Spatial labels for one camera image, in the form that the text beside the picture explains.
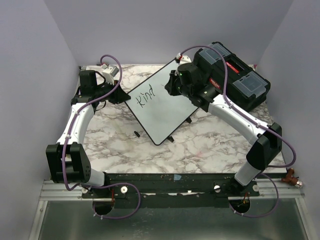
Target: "black frame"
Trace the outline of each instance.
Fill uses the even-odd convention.
[[[155,75],[157,72],[159,72],[161,69],[165,68],[167,65],[169,65],[170,63],[172,63],[174,61],[171,60],[170,62],[168,62],[166,65],[164,65],[162,68],[160,68],[158,71],[156,71],[155,73],[153,73],[152,75],[150,75],[146,80],[144,80],[143,82],[140,82],[137,86],[135,86],[133,89],[131,89],[127,94],[129,94],[131,91],[133,91],[134,89],[136,89],[137,87],[139,87],[141,84],[143,84],[144,82],[146,82],[149,78],[151,78],[153,75]],[[127,101],[124,102],[126,104],[126,106],[128,107],[128,109],[130,110],[130,112],[133,114],[133,116],[135,117],[135,119],[138,121],[138,123],[140,124],[140,126],[143,128],[143,130],[146,132],[146,134],[148,135],[148,137],[151,139],[151,141],[153,142],[154,145],[156,146],[160,146],[161,144],[164,143],[165,140],[167,140],[168,137],[171,136],[171,134],[173,134],[185,121],[183,121],[176,129],[174,129],[161,143],[156,144],[153,139],[150,137],[149,133],[146,131],[146,129],[144,128],[144,126],[141,124],[141,122],[139,121],[139,119],[137,118],[137,116],[135,115],[135,113],[131,110],[131,108],[128,106]],[[193,113],[191,113],[186,119],[190,118],[191,115],[193,115],[199,108],[197,108]]]
[[[282,178],[286,173],[268,173],[271,178]],[[135,185],[141,194],[140,208],[200,208],[215,207],[228,208],[228,197],[243,197],[249,192],[250,197],[259,196],[258,191],[253,190],[257,183],[251,181],[245,188],[239,192],[230,192],[227,188],[228,183],[234,177],[234,173],[108,173],[108,184],[130,183]],[[220,192],[215,192],[214,186],[221,187]],[[114,201],[94,201],[93,204],[99,208],[110,210],[116,209],[134,209],[138,204],[137,192],[128,186],[127,193],[121,193],[122,185],[105,188],[90,189],[82,194],[84,199],[103,199],[112,198]],[[193,194],[183,195],[189,190]]]

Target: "white wall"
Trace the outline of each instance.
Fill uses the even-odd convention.
[[[295,146],[296,175],[320,236],[320,1],[295,0],[258,64],[271,81],[267,104]],[[284,149],[287,163],[292,159]]]
[[[78,67],[43,0],[0,7],[0,238],[28,239]]]
[[[257,63],[292,0],[44,0],[79,65],[102,54],[124,64],[168,63],[220,41]]]

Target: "cable connector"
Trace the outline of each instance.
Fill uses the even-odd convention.
[[[176,55],[176,57],[175,57],[175,62],[177,63],[177,64],[179,64],[180,63],[180,60],[182,59],[182,55],[181,55],[181,53],[179,52],[177,55]]]
[[[103,69],[106,69],[106,68],[108,67],[108,65],[105,64],[105,63],[102,63],[101,67],[102,67]]]

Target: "red label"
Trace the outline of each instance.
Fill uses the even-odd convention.
[[[227,64],[227,66],[228,66],[229,68],[231,68],[236,74],[239,73],[239,71],[238,71],[234,66],[232,66],[229,62],[226,62],[226,64]]]
[[[212,79],[212,77],[209,78],[210,83],[215,86],[217,89],[221,89],[220,85]]]

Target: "marble tabletop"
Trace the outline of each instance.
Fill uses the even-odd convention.
[[[125,92],[143,82],[163,65],[124,65],[121,87]],[[102,71],[99,66],[87,69]],[[272,123],[267,105],[251,112]],[[90,121],[84,149],[97,171],[108,173],[235,173],[247,161],[251,146],[235,129],[216,116],[198,109],[192,123],[183,123],[168,140],[156,146],[125,103],[97,111]],[[283,165],[282,154],[272,165]],[[284,173],[285,168],[268,168],[267,173]]]

